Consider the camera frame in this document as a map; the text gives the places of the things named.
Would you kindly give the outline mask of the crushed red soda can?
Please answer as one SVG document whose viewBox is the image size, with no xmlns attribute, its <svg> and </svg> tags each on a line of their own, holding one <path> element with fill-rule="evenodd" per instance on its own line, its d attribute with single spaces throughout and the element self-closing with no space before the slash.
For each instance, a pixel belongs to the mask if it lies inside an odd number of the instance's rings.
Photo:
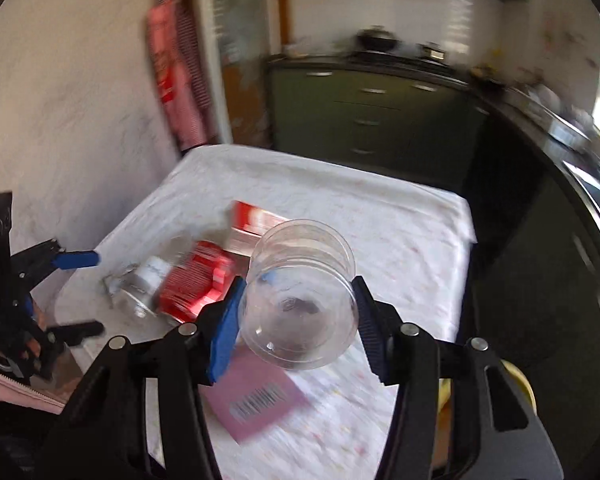
<svg viewBox="0 0 600 480">
<path fill-rule="evenodd" d="M 224 298 L 234 275 L 233 257 L 220 245 L 200 240 L 166 276 L 157 310 L 179 323 L 195 322 L 207 304 Z"/>
</svg>

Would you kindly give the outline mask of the clear plastic cup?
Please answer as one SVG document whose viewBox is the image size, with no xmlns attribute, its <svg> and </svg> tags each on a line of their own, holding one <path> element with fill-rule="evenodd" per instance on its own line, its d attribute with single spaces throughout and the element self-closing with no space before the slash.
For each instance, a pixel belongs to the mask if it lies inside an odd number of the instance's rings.
<svg viewBox="0 0 600 480">
<path fill-rule="evenodd" d="M 347 241 L 314 220 L 268 230 L 249 261 L 239 306 L 239 335 L 262 360 L 285 370 L 314 370 L 346 352 L 358 331 Z"/>
</svg>

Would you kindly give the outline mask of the pink paper card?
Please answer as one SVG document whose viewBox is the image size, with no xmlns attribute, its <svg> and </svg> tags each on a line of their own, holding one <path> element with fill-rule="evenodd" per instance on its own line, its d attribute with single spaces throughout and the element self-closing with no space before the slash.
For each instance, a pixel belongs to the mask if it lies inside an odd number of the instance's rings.
<svg viewBox="0 0 600 480">
<path fill-rule="evenodd" d="M 262 434 L 309 400 L 280 367 L 239 346 L 227 370 L 210 387 L 200 388 L 212 413 L 238 443 Z"/>
</svg>

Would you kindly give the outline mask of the red white snack wrapper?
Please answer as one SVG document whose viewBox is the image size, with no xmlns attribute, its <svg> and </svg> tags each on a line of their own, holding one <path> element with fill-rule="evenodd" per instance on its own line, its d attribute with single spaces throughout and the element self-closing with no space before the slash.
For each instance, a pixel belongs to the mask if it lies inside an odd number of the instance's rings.
<svg viewBox="0 0 600 480">
<path fill-rule="evenodd" d="M 250 257 L 260 238 L 287 219 L 251 204 L 235 200 L 230 215 L 230 234 L 224 248 L 233 254 Z"/>
</svg>

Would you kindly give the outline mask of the white pill bottle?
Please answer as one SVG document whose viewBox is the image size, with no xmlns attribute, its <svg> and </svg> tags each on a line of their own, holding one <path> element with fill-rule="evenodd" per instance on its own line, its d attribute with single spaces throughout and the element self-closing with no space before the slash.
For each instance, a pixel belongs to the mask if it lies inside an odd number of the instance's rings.
<svg viewBox="0 0 600 480">
<path fill-rule="evenodd" d="M 158 292 L 173 266 L 158 256 L 151 256 L 126 272 L 114 293 L 114 305 L 136 318 L 155 316 Z"/>
</svg>

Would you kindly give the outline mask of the yellow rimmed trash bin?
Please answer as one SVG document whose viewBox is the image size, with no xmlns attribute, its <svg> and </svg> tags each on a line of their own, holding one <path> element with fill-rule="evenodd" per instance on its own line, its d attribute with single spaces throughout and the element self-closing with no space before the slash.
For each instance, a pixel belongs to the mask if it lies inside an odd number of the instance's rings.
<svg viewBox="0 0 600 480">
<path fill-rule="evenodd" d="M 535 396 L 527 377 L 513 363 L 503 361 L 502 364 L 508 371 L 509 376 L 513 378 L 519 391 L 531 405 L 532 410 L 536 412 Z M 445 466 L 448 462 L 452 429 L 451 387 L 452 382 L 449 378 L 439 380 L 437 432 L 436 442 L 434 442 L 434 455 L 432 456 L 432 466 L 434 468 Z"/>
</svg>

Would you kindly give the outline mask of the green kitchen cabinets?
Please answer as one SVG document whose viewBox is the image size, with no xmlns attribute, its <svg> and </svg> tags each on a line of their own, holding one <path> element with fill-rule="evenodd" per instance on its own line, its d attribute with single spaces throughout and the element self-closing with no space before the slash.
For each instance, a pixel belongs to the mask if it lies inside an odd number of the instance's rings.
<svg viewBox="0 0 600 480">
<path fill-rule="evenodd" d="M 468 84 L 335 60 L 266 66 L 277 151 L 458 191 L 484 111 Z"/>
</svg>

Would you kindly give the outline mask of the white floral tablecloth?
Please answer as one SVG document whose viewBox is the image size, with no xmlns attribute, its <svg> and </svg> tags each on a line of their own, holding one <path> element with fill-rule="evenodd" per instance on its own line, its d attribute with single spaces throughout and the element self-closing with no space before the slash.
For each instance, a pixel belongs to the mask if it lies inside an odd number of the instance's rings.
<svg viewBox="0 0 600 480">
<path fill-rule="evenodd" d="M 475 239 L 467 203 L 450 192 L 380 174 L 239 145 L 189 152 L 155 192 L 99 245 L 100 263 L 76 272 L 55 304 L 59 322 L 94 318 L 134 341 L 166 332 L 115 307 L 104 279 L 158 252 L 173 237 L 218 240 L 233 203 L 338 231 L 372 295 L 405 321 L 453 340 Z M 370 479 L 376 474 L 396 393 L 378 382 L 355 342 L 317 370 L 294 373 L 309 405 L 245 443 L 208 423 L 227 479 Z"/>
</svg>

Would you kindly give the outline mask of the red hanging apron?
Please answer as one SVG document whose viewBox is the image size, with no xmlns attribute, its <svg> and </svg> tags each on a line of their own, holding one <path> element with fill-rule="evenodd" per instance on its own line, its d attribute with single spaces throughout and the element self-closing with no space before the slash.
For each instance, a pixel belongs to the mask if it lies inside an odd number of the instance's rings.
<svg viewBox="0 0 600 480">
<path fill-rule="evenodd" d="M 211 96 L 192 14 L 183 0 L 156 0 L 146 27 L 158 98 L 178 149 L 185 154 L 211 143 Z"/>
</svg>

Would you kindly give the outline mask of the black wok on stove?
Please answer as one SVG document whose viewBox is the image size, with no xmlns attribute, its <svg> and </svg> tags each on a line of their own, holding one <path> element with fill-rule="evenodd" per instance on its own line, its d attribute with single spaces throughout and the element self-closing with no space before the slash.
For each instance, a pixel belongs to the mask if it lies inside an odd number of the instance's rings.
<svg viewBox="0 0 600 480">
<path fill-rule="evenodd" d="M 355 35 L 355 40 L 361 49 L 372 52 L 391 52 L 399 44 L 396 35 L 382 26 L 359 30 Z"/>
</svg>

